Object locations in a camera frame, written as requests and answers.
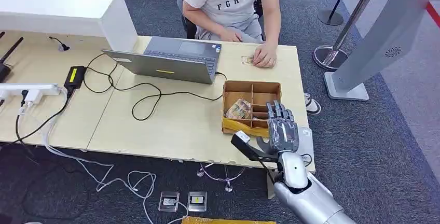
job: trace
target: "cardboard box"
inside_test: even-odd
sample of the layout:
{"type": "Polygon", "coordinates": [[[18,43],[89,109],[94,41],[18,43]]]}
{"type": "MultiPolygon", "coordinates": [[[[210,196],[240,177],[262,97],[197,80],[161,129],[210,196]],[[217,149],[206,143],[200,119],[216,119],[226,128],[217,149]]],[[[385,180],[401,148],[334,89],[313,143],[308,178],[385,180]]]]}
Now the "cardboard box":
{"type": "Polygon", "coordinates": [[[266,102],[278,100],[281,102],[281,84],[277,82],[237,81],[228,80],[223,85],[222,131],[235,133],[242,130],[249,135],[268,136],[266,102]],[[226,112],[238,100],[243,99],[251,103],[250,119],[228,119],[226,112]],[[231,121],[245,126],[233,125],[231,121]]]}

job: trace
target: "chair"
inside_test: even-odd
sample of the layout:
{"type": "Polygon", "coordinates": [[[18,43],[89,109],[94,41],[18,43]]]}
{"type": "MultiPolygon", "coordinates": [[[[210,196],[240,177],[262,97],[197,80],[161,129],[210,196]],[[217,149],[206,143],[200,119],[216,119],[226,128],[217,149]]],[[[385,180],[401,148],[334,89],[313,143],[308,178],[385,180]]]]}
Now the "chair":
{"type": "MultiPolygon", "coordinates": [[[[182,24],[183,24],[183,28],[186,31],[186,38],[187,39],[196,39],[196,31],[197,31],[197,27],[194,23],[192,23],[191,21],[189,21],[187,18],[185,18],[185,16],[183,15],[183,0],[177,0],[177,6],[180,9],[180,12],[182,13],[182,24]]],[[[262,16],[263,16],[263,7],[262,7],[262,2],[261,0],[256,0],[254,2],[254,9],[255,9],[255,13],[258,14],[258,17],[260,19],[260,25],[262,25],[262,16]]]]}

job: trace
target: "man's arm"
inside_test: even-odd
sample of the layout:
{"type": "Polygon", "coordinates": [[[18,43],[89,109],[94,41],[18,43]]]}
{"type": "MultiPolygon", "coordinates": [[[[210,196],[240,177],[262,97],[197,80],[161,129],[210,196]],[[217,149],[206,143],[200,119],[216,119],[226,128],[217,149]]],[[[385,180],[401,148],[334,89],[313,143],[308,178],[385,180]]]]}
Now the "man's arm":
{"type": "Polygon", "coordinates": [[[281,29],[280,0],[262,0],[266,42],[255,50],[254,66],[273,67],[281,29]]]}
{"type": "Polygon", "coordinates": [[[281,29],[280,0],[262,0],[266,42],[278,45],[281,29]]]}
{"type": "Polygon", "coordinates": [[[199,8],[194,8],[186,1],[183,1],[183,15],[195,25],[216,34],[222,41],[241,41],[241,36],[238,33],[227,30],[222,25],[212,21],[205,12],[199,8]]]}

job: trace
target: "speaker grille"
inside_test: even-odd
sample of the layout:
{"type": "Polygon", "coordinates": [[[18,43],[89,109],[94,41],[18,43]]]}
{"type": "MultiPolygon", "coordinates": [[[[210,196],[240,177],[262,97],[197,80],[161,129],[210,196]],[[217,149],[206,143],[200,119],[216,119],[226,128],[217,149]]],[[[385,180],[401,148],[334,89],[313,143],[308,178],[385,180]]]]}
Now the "speaker grille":
{"type": "Polygon", "coordinates": [[[386,58],[392,58],[398,56],[400,53],[402,53],[401,47],[392,47],[389,50],[385,52],[386,58]]]}

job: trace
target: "stanchion post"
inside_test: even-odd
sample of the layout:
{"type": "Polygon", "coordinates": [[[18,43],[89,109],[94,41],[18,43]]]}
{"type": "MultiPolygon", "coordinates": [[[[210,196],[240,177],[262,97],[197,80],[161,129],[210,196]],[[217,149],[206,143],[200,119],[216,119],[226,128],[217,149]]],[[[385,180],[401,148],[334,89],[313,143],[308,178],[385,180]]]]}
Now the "stanchion post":
{"type": "Polygon", "coordinates": [[[367,101],[369,96],[363,82],[409,53],[428,2],[388,0],[350,59],[336,72],[324,73],[328,96],[367,101]]]}
{"type": "Polygon", "coordinates": [[[326,70],[336,71],[340,65],[345,62],[348,55],[340,48],[347,37],[348,31],[356,23],[369,1],[370,0],[359,0],[333,46],[319,46],[315,49],[313,59],[318,65],[326,70]]]}
{"type": "Polygon", "coordinates": [[[335,6],[333,7],[333,10],[321,10],[320,12],[318,12],[318,19],[319,21],[321,21],[324,24],[327,25],[332,25],[332,26],[337,26],[337,25],[341,25],[343,23],[343,18],[341,16],[341,14],[336,13],[335,15],[335,11],[339,6],[339,3],[341,2],[341,0],[336,1],[335,6]]]}

